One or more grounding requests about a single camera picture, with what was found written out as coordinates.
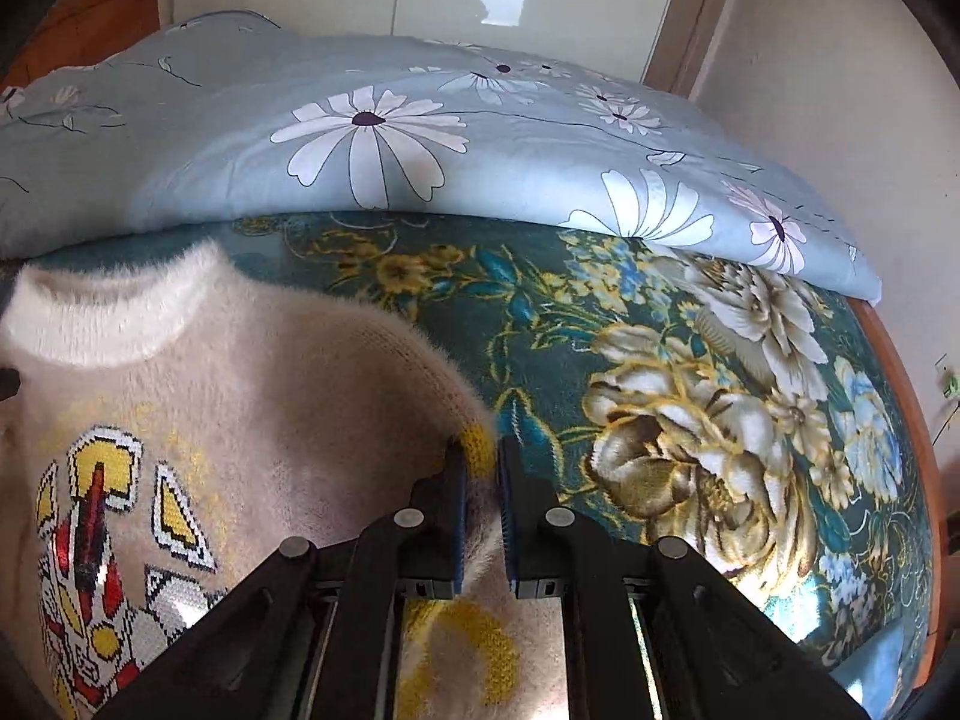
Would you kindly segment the beige fuzzy patterned sweater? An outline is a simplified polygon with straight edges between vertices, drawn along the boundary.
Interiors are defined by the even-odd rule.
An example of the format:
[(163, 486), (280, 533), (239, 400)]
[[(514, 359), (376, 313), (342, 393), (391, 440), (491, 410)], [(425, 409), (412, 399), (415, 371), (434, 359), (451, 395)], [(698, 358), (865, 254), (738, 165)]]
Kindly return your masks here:
[(404, 617), (397, 715), (560, 718), (560, 613), (506, 585), (493, 421), (415, 328), (169, 262), (21, 268), (2, 314), (2, 634), (59, 718), (89, 718), (280, 543), (353, 538), (466, 450), (464, 590)]

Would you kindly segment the teal floral bed blanket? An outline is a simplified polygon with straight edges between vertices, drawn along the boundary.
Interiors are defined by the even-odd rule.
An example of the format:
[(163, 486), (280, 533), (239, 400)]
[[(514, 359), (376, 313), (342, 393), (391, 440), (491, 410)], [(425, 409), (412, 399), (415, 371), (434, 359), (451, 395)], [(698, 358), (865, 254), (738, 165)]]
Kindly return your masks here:
[(685, 539), (872, 717), (907, 703), (929, 507), (898, 388), (843, 296), (638, 239), (389, 213), (174, 227), (50, 263), (142, 265), (203, 239), (251, 277), (415, 323), (576, 511)]

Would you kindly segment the light blue daisy quilt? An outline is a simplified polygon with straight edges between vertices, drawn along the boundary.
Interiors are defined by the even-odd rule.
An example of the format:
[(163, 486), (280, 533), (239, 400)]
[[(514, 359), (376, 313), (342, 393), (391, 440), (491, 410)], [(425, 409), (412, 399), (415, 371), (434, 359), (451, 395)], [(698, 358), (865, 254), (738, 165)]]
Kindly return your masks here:
[(537, 55), (217, 11), (2, 96), (9, 259), (181, 224), (438, 213), (605, 232), (874, 302), (818, 193), (686, 99)]

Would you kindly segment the orange wooden headboard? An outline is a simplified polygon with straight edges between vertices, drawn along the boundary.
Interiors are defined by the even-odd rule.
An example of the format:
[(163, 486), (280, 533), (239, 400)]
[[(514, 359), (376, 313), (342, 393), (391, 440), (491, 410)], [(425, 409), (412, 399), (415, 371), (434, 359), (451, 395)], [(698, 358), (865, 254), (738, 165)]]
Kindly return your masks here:
[(2, 86), (28, 86), (57, 68), (99, 64), (158, 29), (158, 0), (60, 0), (2, 76)]

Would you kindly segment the green wall plug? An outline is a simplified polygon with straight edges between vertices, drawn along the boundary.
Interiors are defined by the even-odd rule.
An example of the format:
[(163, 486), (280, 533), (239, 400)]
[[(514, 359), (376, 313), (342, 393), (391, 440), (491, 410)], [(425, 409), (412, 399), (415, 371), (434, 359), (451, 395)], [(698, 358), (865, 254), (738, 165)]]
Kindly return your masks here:
[(940, 385), (942, 385), (942, 395), (946, 400), (953, 400), (960, 395), (960, 376), (953, 367), (947, 367), (942, 371)]

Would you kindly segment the wooden door frame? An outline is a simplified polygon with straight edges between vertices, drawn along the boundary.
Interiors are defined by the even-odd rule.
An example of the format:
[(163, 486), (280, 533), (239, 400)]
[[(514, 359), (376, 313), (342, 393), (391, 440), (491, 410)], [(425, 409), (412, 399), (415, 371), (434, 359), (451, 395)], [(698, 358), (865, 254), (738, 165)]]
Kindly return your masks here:
[(688, 98), (729, 0), (669, 0), (643, 83)]

